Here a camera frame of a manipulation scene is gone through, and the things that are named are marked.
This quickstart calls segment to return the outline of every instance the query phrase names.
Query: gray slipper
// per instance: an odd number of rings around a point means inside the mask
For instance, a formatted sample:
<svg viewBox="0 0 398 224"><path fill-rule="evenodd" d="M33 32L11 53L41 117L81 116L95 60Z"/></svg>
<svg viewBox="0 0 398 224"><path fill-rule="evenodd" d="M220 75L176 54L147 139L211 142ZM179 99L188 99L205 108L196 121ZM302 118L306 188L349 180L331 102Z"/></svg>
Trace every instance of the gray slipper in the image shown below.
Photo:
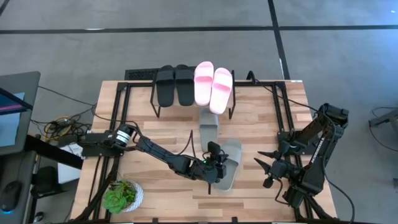
<svg viewBox="0 0 398 224"><path fill-rule="evenodd" d="M200 143L203 152L207 152L207 144L212 141L217 143L218 116L208 108L200 109L199 116Z"/></svg>
<svg viewBox="0 0 398 224"><path fill-rule="evenodd" d="M215 184L215 188L219 190L231 190L232 183L234 182L236 170L241 163L242 158L242 143L238 139L229 139L221 146L225 154L228 154L224 165L226 167L226 175Z"/></svg>

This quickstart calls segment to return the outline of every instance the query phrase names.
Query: computer monitor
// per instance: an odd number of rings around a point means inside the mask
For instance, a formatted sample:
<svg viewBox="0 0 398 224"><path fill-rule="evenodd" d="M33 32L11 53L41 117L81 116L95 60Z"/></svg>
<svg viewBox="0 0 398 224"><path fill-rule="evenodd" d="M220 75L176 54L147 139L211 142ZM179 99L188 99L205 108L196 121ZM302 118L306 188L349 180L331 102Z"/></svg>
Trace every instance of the computer monitor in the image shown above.
<svg viewBox="0 0 398 224"><path fill-rule="evenodd" d="M0 88L0 115L32 110L33 106Z"/></svg>

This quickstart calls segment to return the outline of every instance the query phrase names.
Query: slipper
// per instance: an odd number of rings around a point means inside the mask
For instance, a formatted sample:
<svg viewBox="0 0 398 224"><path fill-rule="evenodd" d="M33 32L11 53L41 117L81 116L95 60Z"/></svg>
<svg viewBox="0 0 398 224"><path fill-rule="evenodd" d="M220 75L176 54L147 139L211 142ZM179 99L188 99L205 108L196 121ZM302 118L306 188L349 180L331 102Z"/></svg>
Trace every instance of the slipper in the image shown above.
<svg viewBox="0 0 398 224"><path fill-rule="evenodd" d="M212 113L224 113L231 94L232 84L233 81L231 73L225 68L217 68L214 72L210 97L210 111Z"/></svg>
<svg viewBox="0 0 398 224"><path fill-rule="evenodd" d="M178 102L181 106L193 104L193 72L186 65L175 67L175 86L177 87Z"/></svg>
<svg viewBox="0 0 398 224"><path fill-rule="evenodd" d="M206 106L209 104L213 76L214 66L211 62L202 62L196 67L195 102L198 106Z"/></svg>
<svg viewBox="0 0 398 224"><path fill-rule="evenodd" d="M218 116L207 108L202 108L199 113L200 144L203 152L208 151L207 144L212 141L217 143Z"/></svg>
<svg viewBox="0 0 398 224"><path fill-rule="evenodd" d="M215 188L219 190L228 191L232 188L234 182L236 170L241 163L242 158L242 143L238 139L229 139L225 144L221 146L225 154L228 155L224 162L226 175L215 184Z"/></svg>
<svg viewBox="0 0 398 224"><path fill-rule="evenodd" d="M169 107L174 102L174 68L165 65L159 69L156 75L157 102L160 107Z"/></svg>

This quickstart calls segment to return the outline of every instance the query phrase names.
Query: pink slipper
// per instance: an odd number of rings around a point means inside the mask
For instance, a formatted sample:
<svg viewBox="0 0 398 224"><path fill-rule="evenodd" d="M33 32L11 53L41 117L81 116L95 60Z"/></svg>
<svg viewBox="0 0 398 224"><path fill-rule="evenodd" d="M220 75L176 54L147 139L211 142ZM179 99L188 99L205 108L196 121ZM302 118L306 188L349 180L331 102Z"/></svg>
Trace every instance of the pink slipper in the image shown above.
<svg viewBox="0 0 398 224"><path fill-rule="evenodd" d="M212 113L224 113L231 90L231 73L225 68L217 68L214 72L213 87L211 89L210 111Z"/></svg>
<svg viewBox="0 0 398 224"><path fill-rule="evenodd" d="M214 66L211 62L202 62L195 69L195 102L198 106L206 106L210 102L213 75Z"/></svg>

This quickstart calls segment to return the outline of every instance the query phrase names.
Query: black slipper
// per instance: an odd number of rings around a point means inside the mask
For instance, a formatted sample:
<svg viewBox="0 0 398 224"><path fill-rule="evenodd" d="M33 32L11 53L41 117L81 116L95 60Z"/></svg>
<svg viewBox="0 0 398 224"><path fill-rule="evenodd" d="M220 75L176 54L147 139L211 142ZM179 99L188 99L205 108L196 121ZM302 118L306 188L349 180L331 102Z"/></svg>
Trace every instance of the black slipper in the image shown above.
<svg viewBox="0 0 398 224"><path fill-rule="evenodd" d="M161 107L169 107L174 101L174 68L171 65L165 65L156 75L157 102Z"/></svg>
<svg viewBox="0 0 398 224"><path fill-rule="evenodd" d="M181 106L191 106L195 101L193 71L186 65L175 67L175 86Z"/></svg>

